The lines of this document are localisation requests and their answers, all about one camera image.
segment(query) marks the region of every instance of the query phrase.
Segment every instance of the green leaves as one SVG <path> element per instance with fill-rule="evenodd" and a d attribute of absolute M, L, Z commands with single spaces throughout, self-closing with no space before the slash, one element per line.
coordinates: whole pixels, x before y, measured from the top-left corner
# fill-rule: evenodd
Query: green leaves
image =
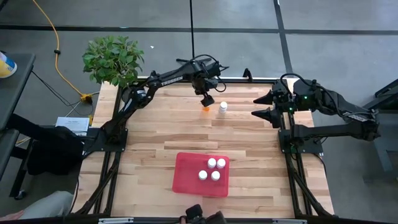
<path fill-rule="evenodd" d="M 128 38 L 106 36 L 88 42 L 83 71 L 91 72 L 91 81 L 126 87 L 137 80 L 138 70 L 142 72 L 139 62 L 144 63 L 144 51 L 136 48 L 137 41 L 127 41 Z"/>

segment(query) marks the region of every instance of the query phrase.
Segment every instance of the gray pants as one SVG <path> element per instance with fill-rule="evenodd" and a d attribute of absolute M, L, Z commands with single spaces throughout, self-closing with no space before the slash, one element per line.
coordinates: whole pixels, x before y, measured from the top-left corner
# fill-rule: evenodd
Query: gray pants
<path fill-rule="evenodd" d="M 42 198 L 26 209 L 19 219 L 45 218 L 68 215 L 72 205 L 73 195 L 65 191 L 56 191 Z"/>

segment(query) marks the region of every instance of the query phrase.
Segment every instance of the concrete floor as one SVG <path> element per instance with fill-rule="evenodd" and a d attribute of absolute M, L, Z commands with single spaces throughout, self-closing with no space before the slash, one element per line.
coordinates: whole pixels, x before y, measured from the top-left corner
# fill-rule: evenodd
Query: concrete floor
<path fill-rule="evenodd" d="M 394 0 L 279 0 L 285 29 L 398 30 Z M 187 28 L 189 3 L 184 0 L 39 0 L 58 26 L 176 27 Z M 200 28 L 278 29 L 273 0 L 193 0 L 194 26 Z M 32 2 L 9 1 L 0 12 L 0 24 L 47 25 Z M 177 68 L 174 59 L 190 58 L 187 32 L 59 32 L 60 69 L 78 89 L 98 91 L 82 72 L 81 55 L 87 42 L 104 35 L 128 35 L 145 52 L 144 74 Z M 346 100 L 364 105 L 375 91 L 398 76 L 398 35 L 286 35 L 293 71 L 316 78 Z M 56 74 L 53 63 L 55 37 L 51 31 L 1 30 L 0 49 L 37 55 L 34 70 L 65 98 L 78 95 Z M 231 68 L 226 77 L 240 77 L 248 67 L 255 77 L 279 77 L 285 73 L 286 54 L 280 35 L 267 33 L 201 32 L 195 34 L 196 54 L 212 54 Z M 88 113 L 89 106 L 78 110 Z M 17 113 L 39 124 L 52 124 L 70 111 L 34 77 L 29 78 Z M 314 113 L 317 126 L 339 124 L 334 116 Z M 398 223 L 398 183 L 365 184 L 362 176 L 379 169 L 373 143 L 353 138 L 328 139 L 323 145 L 330 194 L 335 213 L 345 218 Z M 16 212 L 54 190 L 73 191 L 76 172 L 66 177 L 48 174 L 28 177 L 29 196 L 8 198 L 19 166 L 11 160 L 0 182 L 0 215 Z"/>

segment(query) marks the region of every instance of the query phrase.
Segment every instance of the black cloth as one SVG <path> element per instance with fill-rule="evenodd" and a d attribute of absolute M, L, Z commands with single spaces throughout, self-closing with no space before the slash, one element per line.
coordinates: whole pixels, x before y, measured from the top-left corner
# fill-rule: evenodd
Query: black cloth
<path fill-rule="evenodd" d="M 38 175 L 43 172 L 67 175 L 74 166 L 83 160 L 83 143 L 75 133 L 62 126 L 51 129 L 51 132 L 66 141 L 59 145 L 35 141 L 27 161 L 27 170 L 30 175 Z"/>

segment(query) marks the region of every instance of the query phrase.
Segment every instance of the wooden table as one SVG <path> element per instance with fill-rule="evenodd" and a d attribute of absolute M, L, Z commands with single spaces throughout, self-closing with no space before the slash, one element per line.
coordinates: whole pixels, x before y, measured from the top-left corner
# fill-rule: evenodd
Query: wooden table
<path fill-rule="evenodd" d="M 196 96 L 188 83 L 159 89 L 154 100 L 127 122 L 129 135 L 119 166 L 112 216 L 179 217 L 188 207 L 199 203 L 204 216 L 221 210 L 227 218 L 294 217 L 277 129 L 251 115 L 251 111 L 268 107 L 252 101 L 270 89 L 271 85 L 263 84 L 228 84 L 224 93 L 211 91 L 216 102 L 209 111 L 202 110 L 202 97 Z M 101 87 L 94 127 L 111 119 L 116 92 L 113 86 Z M 218 113 L 222 101 L 228 102 L 226 114 Z M 297 113 L 295 120 L 313 126 L 309 112 Z M 172 181 L 179 152 L 228 156 L 231 159 L 228 197 L 174 193 Z M 74 210 L 97 187 L 103 156 L 103 152 L 96 152 L 84 160 Z M 303 164 L 309 189 L 333 213 L 321 162 L 314 155 L 304 154 Z M 302 203 L 300 190 L 298 194 Z"/>

